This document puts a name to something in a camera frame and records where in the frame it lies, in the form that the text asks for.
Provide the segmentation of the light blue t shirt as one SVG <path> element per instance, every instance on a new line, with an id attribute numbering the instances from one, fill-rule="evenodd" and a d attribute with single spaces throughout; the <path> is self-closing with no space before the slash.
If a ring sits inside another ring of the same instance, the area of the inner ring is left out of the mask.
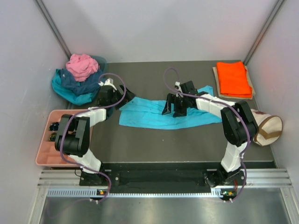
<path id="1" fill-rule="evenodd" d="M 135 97 L 120 108 L 119 125 L 160 130 L 177 130 L 196 126 L 221 123 L 221 118 L 194 108 L 187 115 L 174 118 L 173 114 L 162 115 L 166 101 Z"/>

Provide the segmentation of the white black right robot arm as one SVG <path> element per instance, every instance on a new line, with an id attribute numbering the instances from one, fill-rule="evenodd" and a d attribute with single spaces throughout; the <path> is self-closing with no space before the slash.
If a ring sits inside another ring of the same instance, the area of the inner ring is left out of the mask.
<path id="1" fill-rule="evenodd" d="M 251 108 L 244 100 L 230 102 L 206 91 L 197 91 L 192 81 L 183 84 L 176 82 L 173 92 L 167 94 L 162 115 L 173 112 L 175 118 L 184 117 L 189 108 L 208 112 L 221 119 L 228 141 L 226 151 L 217 170 L 207 171 L 203 176 L 211 187 L 230 184 L 239 174 L 245 150 L 258 131 Z"/>

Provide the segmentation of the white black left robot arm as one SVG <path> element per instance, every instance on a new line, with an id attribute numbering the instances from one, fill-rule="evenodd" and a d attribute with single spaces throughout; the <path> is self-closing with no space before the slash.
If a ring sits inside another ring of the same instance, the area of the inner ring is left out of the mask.
<path id="1" fill-rule="evenodd" d="M 77 115 L 64 114 L 58 126 L 55 149 L 69 156 L 80 165 L 81 186 L 100 186 L 108 183 L 102 162 L 90 150 L 91 127 L 107 120 L 114 110 L 120 109 L 133 100 L 136 95 L 120 85 L 121 92 L 109 85 L 100 88 L 97 106 Z"/>

